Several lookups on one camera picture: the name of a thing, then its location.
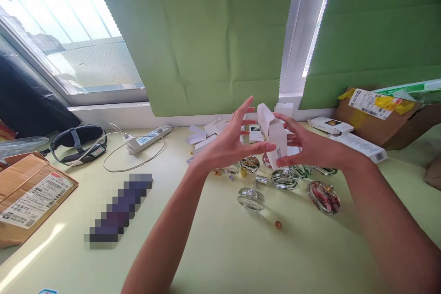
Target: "sunlight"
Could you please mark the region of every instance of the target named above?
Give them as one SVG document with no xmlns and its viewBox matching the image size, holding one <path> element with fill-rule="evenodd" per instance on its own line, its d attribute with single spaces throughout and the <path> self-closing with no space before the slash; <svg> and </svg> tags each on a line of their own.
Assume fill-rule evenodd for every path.
<svg viewBox="0 0 441 294">
<path fill-rule="evenodd" d="M 57 224 L 52 230 L 52 234 L 44 241 L 39 247 L 37 247 L 32 253 L 26 256 L 23 260 L 17 263 L 15 267 L 8 273 L 8 275 L 0 282 L 0 292 L 5 289 L 5 287 L 14 280 L 24 268 L 57 236 L 58 233 L 64 228 L 66 224 Z"/>
</svg>

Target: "power strip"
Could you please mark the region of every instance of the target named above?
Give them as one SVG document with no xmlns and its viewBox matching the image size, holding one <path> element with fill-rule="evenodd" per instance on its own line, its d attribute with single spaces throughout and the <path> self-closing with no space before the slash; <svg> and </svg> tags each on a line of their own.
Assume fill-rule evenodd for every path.
<svg viewBox="0 0 441 294">
<path fill-rule="evenodd" d="M 129 150 L 129 153 L 132 155 L 136 155 L 140 151 L 146 149 L 151 144 L 161 139 L 160 136 L 164 137 L 171 131 L 173 131 L 173 128 L 171 126 L 159 127 L 142 137 L 134 137 L 131 135 L 124 136 L 124 142 L 127 149 Z"/>
</svg>

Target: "power cord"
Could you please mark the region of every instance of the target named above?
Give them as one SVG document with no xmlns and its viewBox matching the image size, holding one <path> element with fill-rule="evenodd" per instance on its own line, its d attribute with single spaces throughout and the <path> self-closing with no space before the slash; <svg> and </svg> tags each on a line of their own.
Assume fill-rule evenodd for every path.
<svg viewBox="0 0 441 294">
<path fill-rule="evenodd" d="M 73 162 L 73 163 L 72 163 L 72 164 L 71 164 L 71 165 L 70 165 L 65 171 L 68 171 L 71 167 L 77 165 L 77 162 L 79 162 L 84 156 L 86 156 L 87 154 L 89 154 L 89 153 L 92 151 L 93 147 L 94 147 L 96 144 L 98 144 L 98 143 L 99 143 L 104 137 L 106 137 L 106 136 L 108 136 L 108 135 L 111 135 L 111 134 L 121 134 L 123 137 L 127 137 L 127 136 L 128 136 L 128 134 L 125 133 L 124 131 L 122 131 L 117 125 L 115 125 L 115 124 L 113 124 L 113 123 L 109 123 L 109 124 L 110 124 L 110 126 L 112 126 L 117 132 L 109 132 L 109 133 L 106 133 L 105 135 L 101 136 L 97 141 L 94 142 L 94 144 L 93 144 L 93 145 L 87 150 L 87 152 L 85 152 L 85 153 L 84 153 L 84 154 L 83 154 L 78 160 L 76 160 L 75 162 Z M 152 133 L 150 132 L 148 135 L 145 135 L 145 136 L 134 136 L 134 137 L 135 137 L 135 138 L 143 138 L 143 137 L 147 137 L 147 136 L 152 136 L 151 134 L 152 134 Z M 122 144 L 121 146 L 119 146 L 117 149 L 115 149 L 114 151 L 112 151 L 112 152 L 106 157 L 106 159 L 105 159 L 105 160 L 103 161 L 103 163 L 102 163 L 103 168 L 106 169 L 106 170 L 109 171 L 109 172 L 125 172 L 125 171 L 130 171 L 130 170 L 136 169 L 136 168 L 138 168 L 138 167 L 144 165 L 145 163 L 151 161 L 152 159 L 154 159 L 155 157 L 157 157 L 157 156 L 158 156 L 158 155 L 164 150 L 164 148 L 165 148 L 165 139 L 164 139 L 164 137 L 163 137 L 163 136 L 160 136 L 159 134 L 156 134 L 156 136 L 159 136 L 159 137 L 163 140 L 164 144 L 162 145 L 161 149 L 160 149 L 155 155 L 153 155 L 151 158 L 149 158 L 147 161 L 144 161 L 144 162 L 142 162 L 142 163 L 140 163 L 140 164 L 138 164 L 138 165 L 135 165 L 135 166 L 133 166 L 133 167 L 131 167 L 131 168 L 128 168 L 128 169 L 121 169 L 121 170 L 110 170 L 110 169 L 108 169 L 108 168 L 105 166 L 105 163 L 106 163 L 107 159 L 108 159 L 110 156 L 112 156 L 112 154 L 113 154 L 114 152 L 116 152 L 118 149 L 120 149 L 121 147 L 125 146 L 126 143 L 124 143 L 124 144 Z"/>
</svg>

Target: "clear glass bottle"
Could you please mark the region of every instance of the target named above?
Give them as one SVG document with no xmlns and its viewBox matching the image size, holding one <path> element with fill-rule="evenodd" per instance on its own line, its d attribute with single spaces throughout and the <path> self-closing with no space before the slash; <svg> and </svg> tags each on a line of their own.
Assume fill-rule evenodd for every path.
<svg viewBox="0 0 441 294">
<path fill-rule="evenodd" d="M 271 180 L 275 187 L 292 191 L 299 185 L 299 178 L 293 172 L 292 167 L 275 170 L 271 174 Z"/>
<path fill-rule="evenodd" d="M 341 207 L 340 199 L 334 192 L 332 185 L 326 185 L 321 181 L 313 181 L 306 188 L 308 196 L 316 207 L 327 215 L 336 214 Z"/>
<path fill-rule="evenodd" d="M 227 175 L 237 175 L 240 171 L 240 166 L 239 164 L 232 164 L 229 167 L 226 168 L 221 168 L 222 172 L 227 174 Z"/>
<path fill-rule="evenodd" d="M 265 208 L 265 197 L 254 188 L 241 188 L 237 194 L 237 201 L 250 210 L 262 211 Z"/>
<path fill-rule="evenodd" d="M 309 165 L 306 164 L 293 165 L 290 167 L 290 169 L 295 173 L 295 175 L 299 179 L 311 177 L 312 168 Z"/>
<path fill-rule="evenodd" d="M 251 173 L 257 172 L 260 167 L 260 162 L 254 155 L 247 156 L 240 160 L 240 165 Z"/>
<path fill-rule="evenodd" d="M 262 163 L 267 168 L 272 169 L 272 166 L 271 166 L 271 163 L 270 163 L 270 159 L 268 158 L 268 155 L 266 153 L 262 155 Z"/>
<path fill-rule="evenodd" d="M 315 171 L 318 171 L 320 174 L 325 176 L 332 176 L 338 172 L 337 169 L 332 169 L 332 168 L 321 168 L 316 166 L 312 166 L 311 168 L 313 168 Z"/>
</svg>

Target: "light green desk surface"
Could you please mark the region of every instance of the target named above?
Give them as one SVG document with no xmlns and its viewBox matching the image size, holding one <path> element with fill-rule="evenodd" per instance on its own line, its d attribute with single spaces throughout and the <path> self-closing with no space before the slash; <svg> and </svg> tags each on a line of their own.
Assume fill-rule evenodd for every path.
<svg viewBox="0 0 441 294">
<path fill-rule="evenodd" d="M 142 135 L 150 130 L 130 131 Z M 187 128 L 175 128 L 159 157 L 131 171 L 153 173 L 153 188 L 114 250 L 86 250 L 83 235 L 129 174 L 105 171 L 103 158 L 74 168 L 70 173 L 79 187 L 0 265 L 0 293 L 33 294 L 44 288 L 60 294 L 119 293 L 187 169 L 187 135 Z M 120 144 L 119 136 L 110 136 L 108 150 Z M 135 165 L 159 147 L 149 147 L 138 158 L 121 149 L 109 166 Z M 441 192 L 422 181 L 424 169 L 396 158 L 379 167 L 416 221 L 441 246 Z M 261 165 L 258 174 L 270 176 L 271 171 Z M 327 216 L 316 209 L 305 191 L 307 181 L 293 192 L 277 190 L 271 183 L 260 185 L 267 209 L 264 214 L 248 211 L 236 198 L 241 187 L 253 184 L 253 175 L 235 176 L 231 182 L 225 174 L 210 174 L 171 293 L 385 293 L 342 174 L 326 178 L 314 173 L 312 179 L 335 186 L 342 203 L 338 214 Z M 283 225 L 279 231 L 276 217 Z"/>
</svg>

